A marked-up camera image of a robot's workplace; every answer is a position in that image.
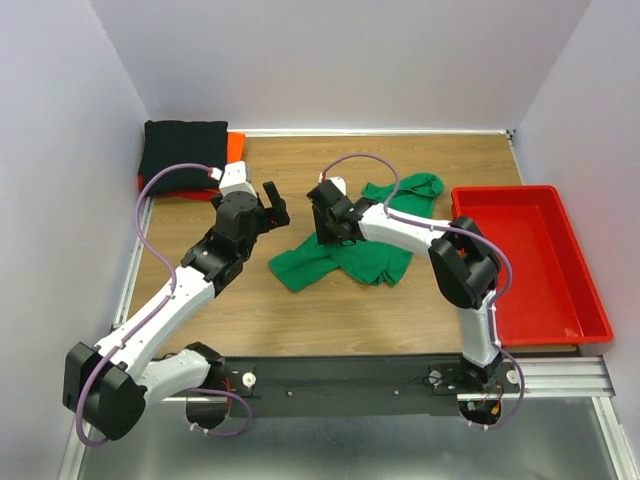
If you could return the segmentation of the green t shirt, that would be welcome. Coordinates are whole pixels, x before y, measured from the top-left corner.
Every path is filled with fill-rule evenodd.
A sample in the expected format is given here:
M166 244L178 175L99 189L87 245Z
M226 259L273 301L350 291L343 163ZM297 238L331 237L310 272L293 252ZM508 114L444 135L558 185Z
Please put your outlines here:
M400 181L390 207L430 218L443 191L444 184L437 175L416 173ZM394 286L405 275L412 257L409 251L379 242L321 245L317 236L311 234L298 247L273 257L269 268L293 292L302 291L336 269L362 284Z

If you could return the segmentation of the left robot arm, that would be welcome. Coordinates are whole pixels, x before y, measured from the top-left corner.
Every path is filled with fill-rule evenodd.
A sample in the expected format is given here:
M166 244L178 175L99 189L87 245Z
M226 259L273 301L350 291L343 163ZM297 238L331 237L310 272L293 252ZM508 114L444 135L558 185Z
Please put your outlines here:
M96 345L79 342L67 353L62 402L74 413L85 445L121 439L147 407L182 391L234 398L225 360L210 347L196 342L164 360L155 355L242 272L259 235L289 224L275 184L266 182L263 188L269 206L238 187L220 195L215 224L170 270L161 290Z

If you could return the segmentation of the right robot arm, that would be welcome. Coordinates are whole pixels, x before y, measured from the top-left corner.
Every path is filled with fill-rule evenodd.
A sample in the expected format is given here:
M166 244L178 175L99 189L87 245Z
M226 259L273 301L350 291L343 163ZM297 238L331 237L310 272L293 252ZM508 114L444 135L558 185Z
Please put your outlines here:
M425 219L366 197L353 202L339 177L321 181L307 198L321 244L377 242L425 256L456 308L463 339L458 381L474 392L494 383L502 361L495 319L501 263L473 220Z

